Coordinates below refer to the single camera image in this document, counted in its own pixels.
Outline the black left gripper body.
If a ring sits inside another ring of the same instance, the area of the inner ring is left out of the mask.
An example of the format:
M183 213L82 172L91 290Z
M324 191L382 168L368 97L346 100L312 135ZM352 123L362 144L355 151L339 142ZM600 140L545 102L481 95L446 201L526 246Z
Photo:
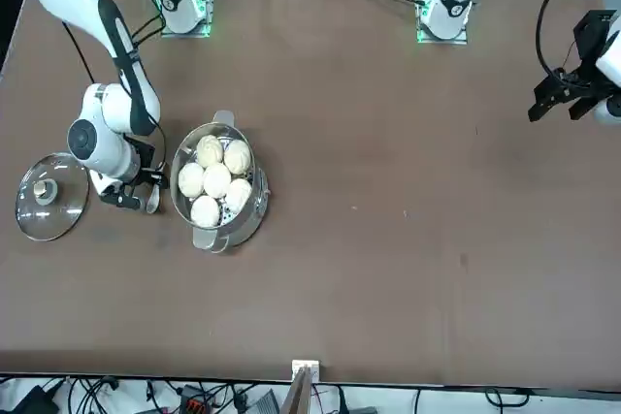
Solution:
M619 12L591 10L573 29L578 67L572 75L619 75Z

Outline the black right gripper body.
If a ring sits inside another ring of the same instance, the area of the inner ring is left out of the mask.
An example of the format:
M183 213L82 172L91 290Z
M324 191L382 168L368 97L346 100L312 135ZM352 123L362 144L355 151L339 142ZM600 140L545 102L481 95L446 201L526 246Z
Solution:
M123 171L125 173L138 173L150 170L152 166L155 147L130 136L123 136Z

